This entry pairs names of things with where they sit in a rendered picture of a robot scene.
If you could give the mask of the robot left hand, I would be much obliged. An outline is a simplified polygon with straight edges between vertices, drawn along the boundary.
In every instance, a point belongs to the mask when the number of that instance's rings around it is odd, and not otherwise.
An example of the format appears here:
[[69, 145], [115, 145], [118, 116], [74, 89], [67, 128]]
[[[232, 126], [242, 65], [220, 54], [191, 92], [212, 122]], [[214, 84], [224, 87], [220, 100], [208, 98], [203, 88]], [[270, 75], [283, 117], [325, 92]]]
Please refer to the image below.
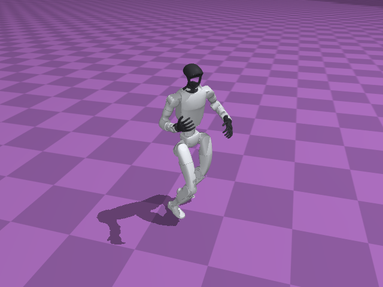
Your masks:
[[233, 135], [233, 131], [232, 131], [233, 129], [232, 129], [232, 124], [231, 124], [232, 120], [230, 118], [228, 118], [227, 115], [225, 115], [223, 117], [223, 119], [224, 119], [224, 124], [222, 126], [226, 125], [226, 129], [225, 129], [225, 131], [223, 131], [223, 133], [225, 133], [227, 131], [225, 136], [227, 135], [226, 137], [231, 138], [231, 136]]

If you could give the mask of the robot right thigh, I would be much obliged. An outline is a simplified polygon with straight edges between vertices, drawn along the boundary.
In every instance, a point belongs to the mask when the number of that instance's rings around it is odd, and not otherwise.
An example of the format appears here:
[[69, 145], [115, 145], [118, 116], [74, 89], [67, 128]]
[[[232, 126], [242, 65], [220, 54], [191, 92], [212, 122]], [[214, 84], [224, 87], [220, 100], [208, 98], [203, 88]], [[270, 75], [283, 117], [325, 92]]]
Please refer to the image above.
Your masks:
[[179, 159], [179, 165], [183, 173], [187, 188], [191, 191], [189, 196], [192, 196], [196, 193], [197, 186], [194, 163], [189, 148], [185, 142], [181, 140], [174, 146], [173, 153]]

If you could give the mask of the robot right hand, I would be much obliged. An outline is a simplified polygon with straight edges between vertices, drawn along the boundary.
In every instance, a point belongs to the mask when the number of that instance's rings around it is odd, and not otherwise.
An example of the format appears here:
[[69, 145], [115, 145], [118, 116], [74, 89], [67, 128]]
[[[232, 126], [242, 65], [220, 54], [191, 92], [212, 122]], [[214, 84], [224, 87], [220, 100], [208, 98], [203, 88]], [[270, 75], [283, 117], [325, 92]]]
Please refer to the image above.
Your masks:
[[[175, 124], [173, 125], [173, 127], [175, 127], [175, 130], [176, 130], [177, 132], [189, 132], [189, 131], [191, 131], [191, 130], [193, 130], [193, 129], [195, 128], [195, 127], [193, 127], [193, 128], [191, 128], [191, 129], [188, 129], [188, 128], [190, 128], [191, 126], [193, 126], [194, 123], [193, 123], [192, 125], [190, 125], [190, 126], [187, 126], [187, 125], [189, 125], [190, 123], [192, 123], [193, 120], [191, 120], [190, 122], [184, 124], [186, 121], [188, 121], [188, 120], [190, 119], [190, 117], [189, 117], [188, 119], [184, 120], [183, 122], [180, 122], [181, 119], [183, 119], [183, 116], [181, 116], [181, 117], [179, 118], [178, 122], [175, 123]], [[187, 127], [186, 127], [186, 126], [187, 126]]]

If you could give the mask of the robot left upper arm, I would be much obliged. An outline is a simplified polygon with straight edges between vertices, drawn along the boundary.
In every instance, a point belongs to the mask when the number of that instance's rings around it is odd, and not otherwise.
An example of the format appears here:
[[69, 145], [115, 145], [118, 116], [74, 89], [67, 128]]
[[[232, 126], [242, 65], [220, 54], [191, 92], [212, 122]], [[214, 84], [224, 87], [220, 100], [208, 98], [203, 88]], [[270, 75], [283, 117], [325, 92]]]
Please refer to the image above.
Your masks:
[[217, 102], [217, 98], [215, 96], [215, 93], [214, 91], [209, 87], [209, 86], [203, 86], [203, 88], [205, 89], [206, 91], [206, 98], [208, 99], [208, 101], [211, 103], [210, 104], [210, 107], [216, 111], [217, 107], [220, 106], [220, 104]]

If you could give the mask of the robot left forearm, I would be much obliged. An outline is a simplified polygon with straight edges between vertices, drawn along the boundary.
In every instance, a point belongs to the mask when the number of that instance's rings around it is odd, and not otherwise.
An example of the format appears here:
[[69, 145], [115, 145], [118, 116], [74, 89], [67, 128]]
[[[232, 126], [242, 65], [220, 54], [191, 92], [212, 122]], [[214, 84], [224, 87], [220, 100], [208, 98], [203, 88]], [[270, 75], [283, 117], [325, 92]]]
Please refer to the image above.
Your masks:
[[231, 117], [228, 115], [228, 113], [225, 111], [225, 109], [223, 108], [223, 106], [221, 105], [221, 103], [219, 102], [219, 101], [217, 101], [219, 104], [220, 104], [220, 106], [219, 107], [217, 107], [217, 109], [216, 109], [216, 113], [221, 117], [221, 119], [224, 121], [224, 119], [223, 119], [223, 117], [225, 116], [225, 115], [227, 115], [228, 116], [228, 118], [230, 118], [231, 119]]

